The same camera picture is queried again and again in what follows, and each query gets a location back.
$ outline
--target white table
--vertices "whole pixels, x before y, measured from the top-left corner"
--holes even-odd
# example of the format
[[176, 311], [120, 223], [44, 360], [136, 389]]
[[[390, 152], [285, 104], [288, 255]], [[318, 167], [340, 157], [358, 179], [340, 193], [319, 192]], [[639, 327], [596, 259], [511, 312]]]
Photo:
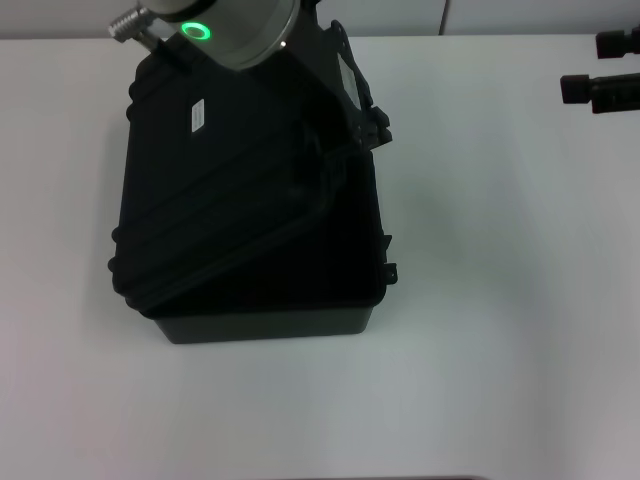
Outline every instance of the white table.
[[0, 478], [637, 478], [640, 112], [591, 37], [354, 40], [389, 289], [360, 336], [173, 346], [112, 291], [145, 52], [0, 42]]

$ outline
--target white wall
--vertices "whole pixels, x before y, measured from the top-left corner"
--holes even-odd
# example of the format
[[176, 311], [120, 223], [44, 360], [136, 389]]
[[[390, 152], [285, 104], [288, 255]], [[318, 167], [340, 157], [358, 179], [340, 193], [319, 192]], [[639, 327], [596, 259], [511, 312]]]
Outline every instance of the white wall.
[[[105, 37], [135, 0], [5, 0], [0, 38]], [[437, 35], [445, 0], [324, 0], [320, 19], [339, 19], [350, 35]]]
[[[104, 37], [135, 0], [5, 0], [0, 38]], [[351, 36], [437, 35], [445, 0], [323, 0]], [[596, 33], [640, 24], [640, 0], [450, 0], [445, 33]]]
[[448, 35], [597, 33], [640, 24], [640, 0], [451, 0]]

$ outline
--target green light ring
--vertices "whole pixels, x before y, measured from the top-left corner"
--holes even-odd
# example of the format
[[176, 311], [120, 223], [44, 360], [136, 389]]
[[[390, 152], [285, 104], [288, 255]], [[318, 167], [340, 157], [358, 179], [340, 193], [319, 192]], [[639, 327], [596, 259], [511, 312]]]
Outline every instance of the green light ring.
[[[192, 35], [191, 33], [189, 33], [189, 30], [198, 30], [200, 33], [202, 33], [202, 36], [197, 37], [195, 35]], [[184, 33], [187, 37], [193, 38], [195, 40], [204, 41], [204, 40], [209, 40], [211, 38], [211, 30], [209, 30], [209, 28], [205, 27], [201, 23], [196, 23], [196, 22], [183, 23], [182, 33]]]

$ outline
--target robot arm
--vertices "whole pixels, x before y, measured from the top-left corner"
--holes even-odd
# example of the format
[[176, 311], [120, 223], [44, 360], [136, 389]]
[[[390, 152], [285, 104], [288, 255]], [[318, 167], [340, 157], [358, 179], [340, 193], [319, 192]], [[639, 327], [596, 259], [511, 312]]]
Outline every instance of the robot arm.
[[143, 0], [110, 32], [153, 51], [158, 39], [147, 28], [159, 18], [220, 65], [244, 70], [286, 47], [299, 13], [299, 0]]

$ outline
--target white label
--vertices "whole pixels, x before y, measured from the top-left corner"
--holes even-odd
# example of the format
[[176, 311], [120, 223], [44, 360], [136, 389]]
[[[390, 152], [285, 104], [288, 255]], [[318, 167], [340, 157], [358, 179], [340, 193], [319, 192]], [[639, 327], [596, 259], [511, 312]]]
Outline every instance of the white label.
[[191, 108], [191, 133], [204, 127], [204, 98]]
[[347, 91], [349, 98], [356, 106], [358, 110], [362, 110], [360, 105], [360, 95], [358, 94], [358, 82], [356, 82], [356, 75], [353, 70], [349, 68], [349, 65], [342, 59], [342, 55], [338, 54], [338, 63], [340, 63], [340, 72], [342, 73], [342, 83], [344, 89]]

